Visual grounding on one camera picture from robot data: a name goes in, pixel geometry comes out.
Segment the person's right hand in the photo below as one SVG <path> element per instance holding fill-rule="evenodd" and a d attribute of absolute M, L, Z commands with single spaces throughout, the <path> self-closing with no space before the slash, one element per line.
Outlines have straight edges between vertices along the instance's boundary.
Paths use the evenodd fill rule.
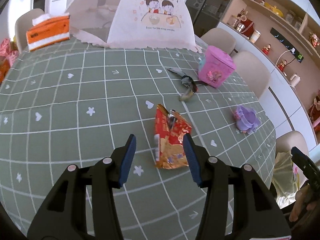
<path fill-rule="evenodd" d="M 290 212 L 289 221 L 296 222 L 304 209 L 313 210 L 319 201 L 319 195 L 316 194 L 309 184 L 303 186 L 295 196 L 295 203 Z"/>

